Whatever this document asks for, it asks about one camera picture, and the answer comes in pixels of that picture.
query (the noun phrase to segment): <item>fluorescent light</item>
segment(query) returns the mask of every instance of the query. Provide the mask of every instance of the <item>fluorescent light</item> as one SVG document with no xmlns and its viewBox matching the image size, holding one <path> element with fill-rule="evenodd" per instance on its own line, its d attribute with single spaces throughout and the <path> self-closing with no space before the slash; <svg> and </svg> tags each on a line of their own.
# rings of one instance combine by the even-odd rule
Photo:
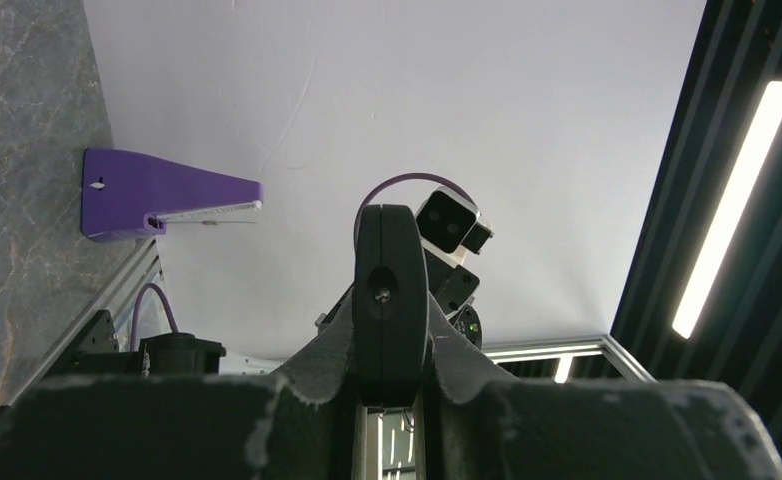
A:
<svg viewBox="0 0 782 480">
<path fill-rule="evenodd" d="M 597 350 L 589 350 L 587 352 L 572 352 L 571 356 L 573 357 L 590 357 L 592 355 L 600 355 L 600 349 Z M 544 355 L 523 355 L 520 357 L 497 357 L 492 358 L 491 361 L 496 364 L 501 363 L 512 363 L 512 362 L 529 362 L 529 361 L 535 361 L 535 360 L 549 360 L 551 358 L 562 358 L 564 357 L 564 354 L 561 353 L 548 353 Z"/>
<path fill-rule="evenodd" d="M 394 465 L 394 447 L 397 446 L 397 439 L 396 437 L 397 430 L 391 430 L 391 458 L 388 459 L 388 465 Z"/>
<path fill-rule="evenodd" d="M 765 163 L 765 157 L 782 121 L 782 82 L 771 82 L 765 88 L 750 130 L 744 138 L 733 171 L 727 181 L 709 233 L 685 287 L 685 293 L 674 317 L 674 331 L 684 338 L 691 336 L 709 290 L 718 274 L 721 262 L 738 221 Z"/>
<path fill-rule="evenodd" d="M 543 353 L 573 352 L 577 350 L 586 350 L 586 349 L 593 349 L 593 348 L 599 349 L 597 345 L 563 345 L 559 347 L 524 348 L 519 350 L 488 352 L 485 354 L 485 356 L 487 356 L 488 358 L 497 358 L 497 357 L 509 357 L 512 355 L 538 355 Z"/>
<path fill-rule="evenodd" d="M 385 423 L 380 415 L 371 415 L 376 418 L 376 478 L 382 478 L 382 437 L 385 435 Z"/>
<path fill-rule="evenodd" d="M 556 376 L 553 380 L 556 383 L 565 383 L 568 381 L 568 374 L 571 373 L 571 363 L 573 363 L 574 357 L 562 357 L 559 360 L 559 366 L 556 367 Z"/>
</svg>

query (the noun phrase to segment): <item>cable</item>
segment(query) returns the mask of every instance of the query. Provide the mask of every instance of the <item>cable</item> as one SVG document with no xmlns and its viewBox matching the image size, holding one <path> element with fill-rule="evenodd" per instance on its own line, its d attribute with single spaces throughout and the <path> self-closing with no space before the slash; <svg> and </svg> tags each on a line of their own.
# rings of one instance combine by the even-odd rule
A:
<svg viewBox="0 0 782 480">
<path fill-rule="evenodd" d="M 456 192 L 459 194 L 462 198 L 465 200 L 473 203 L 476 205 L 476 202 L 473 201 L 470 195 L 468 195 L 468 192 L 466 192 L 462 187 L 456 185 L 452 181 L 440 176 L 435 175 L 432 173 L 423 173 L 423 172 L 412 172 L 412 173 L 404 173 L 402 175 L 397 175 L 396 177 L 391 177 L 388 180 L 385 180 L 384 182 L 380 183 L 376 186 L 373 190 L 370 191 L 370 193 L 367 194 L 367 197 L 365 197 L 364 200 L 362 200 L 362 204 L 359 205 L 359 210 L 356 212 L 356 223 L 353 225 L 353 247 L 356 246 L 359 240 L 359 222 L 362 218 L 362 211 L 364 211 L 365 207 L 370 204 L 370 202 L 376 198 L 377 195 L 386 188 L 396 185 L 398 183 L 402 183 L 408 180 L 427 180 L 430 182 L 435 182 L 438 184 L 441 184 L 450 190 Z"/>
<path fill-rule="evenodd" d="M 144 294 L 147 293 L 147 289 L 152 289 L 161 299 L 161 304 L 164 306 L 164 313 L 167 315 L 167 323 L 170 324 L 170 330 L 173 333 L 179 333 L 179 327 L 176 325 L 176 317 L 173 316 L 173 309 L 170 308 L 170 302 L 167 301 L 167 295 L 164 294 L 164 290 L 154 283 L 145 283 L 141 290 L 138 291 L 138 296 L 135 298 L 135 308 L 132 310 L 132 328 L 129 334 L 129 350 L 132 352 L 138 351 L 138 322 L 141 316 L 141 303 L 144 300 Z"/>
<path fill-rule="evenodd" d="M 224 225 L 224 224 L 233 224 L 233 223 L 241 223 L 241 224 L 251 224 L 251 223 L 257 223 L 257 222 L 251 222 L 251 221 L 244 221 L 244 220 L 200 220 L 200 221 L 194 221 L 194 220 L 177 220 L 175 222 L 164 222 L 168 225 L 176 225 L 178 224 L 192 224 L 192 225 L 205 225 L 207 227 L 216 227 L 218 225 Z"/>
<path fill-rule="evenodd" d="M 405 425 L 408 426 L 408 428 L 406 428 L 405 426 L 403 428 L 409 433 L 415 433 L 415 422 L 414 420 L 409 418 L 409 411 L 406 409 L 403 409 L 403 418 L 406 419 Z"/>
</svg>

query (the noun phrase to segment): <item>gray marble surface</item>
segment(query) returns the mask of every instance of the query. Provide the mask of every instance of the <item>gray marble surface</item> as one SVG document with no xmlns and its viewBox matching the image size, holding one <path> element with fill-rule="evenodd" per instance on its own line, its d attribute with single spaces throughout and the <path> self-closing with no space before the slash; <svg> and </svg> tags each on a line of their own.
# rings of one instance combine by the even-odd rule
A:
<svg viewBox="0 0 782 480">
<path fill-rule="evenodd" d="M 79 232 L 92 145 L 111 130 L 81 1 L 0 0 L 0 405 L 132 250 Z"/>
</svg>

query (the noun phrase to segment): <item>purple 3d-printed part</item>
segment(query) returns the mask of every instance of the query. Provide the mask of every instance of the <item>purple 3d-printed part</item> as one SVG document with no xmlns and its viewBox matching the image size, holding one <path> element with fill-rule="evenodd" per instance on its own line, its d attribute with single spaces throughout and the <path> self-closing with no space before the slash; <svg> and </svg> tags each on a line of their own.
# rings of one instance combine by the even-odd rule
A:
<svg viewBox="0 0 782 480">
<path fill-rule="evenodd" d="M 141 153 L 89 148 L 82 170 L 82 233 L 95 242 L 163 234 L 157 215 L 262 200 L 259 182 Z"/>
</svg>

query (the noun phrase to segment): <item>purple cable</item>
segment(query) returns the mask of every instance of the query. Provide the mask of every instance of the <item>purple cable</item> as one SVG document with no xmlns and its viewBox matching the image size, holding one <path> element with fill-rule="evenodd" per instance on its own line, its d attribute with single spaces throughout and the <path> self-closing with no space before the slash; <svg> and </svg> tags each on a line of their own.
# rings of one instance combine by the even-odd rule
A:
<svg viewBox="0 0 782 480">
<path fill-rule="evenodd" d="M 391 177 L 388 180 L 385 180 L 384 182 L 377 185 L 376 188 L 374 188 L 373 190 L 370 191 L 370 193 L 367 194 L 367 197 L 365 197 L 365 199 L 362 201 L 362 204 L 359 205 L 359 210 L 356 212 L 356 223 L 355 225 L 353 225 L 353 246 L 355 246 L 359 240 L 359 221 L 362 218 L 362 211 L 365 209 L 365 207 L 367 207 L 368 204 L 370 204 L 370 202 L 374 198 L 376 198 L 376 196 L 379 195 L 381 191 L 385 190 L 391 185 L 396 185 L 398 183 L 402 183 L 408 180 L 427 180 L 430 182 L 435 182 L 444 185 L 445 187 L 459 194 L 465 200 L 476 205 L 476 202 L 474 202 L 471 196 L 468 195 L 468 192 L 466 192 L 462 187 L 456 185 L 452 181 L 440 175 L 435 175 L 433 173 L 423 173 L 423 172 L 404 173 L 402 175 L 397 175 L 396 177 Z"/>
<path fill-rule="evenodd" d="M 147 293 L 147 289 L 152 289 L 158 295 L 158 298 L 161 299 L 164 313 L 167 315 L 167 322 L 170 324 L 170 330 L 173 333 L 179 333 L 176 317 L 173 316 L 173 309 L 170 308 L 170 302 L 167 301 L 167 295 L 164 294 L 164 290 L 154 283 L 145 283 L 138 292 L 138 297 L 135 298 L 135 309 L 132 310 L 132 332 L 129 334 L 129 350 L 132 352 L 138 351 L 138 322 L 141 316 L 141 303 L 144 300 L 144 294 Z"/>
</svg>

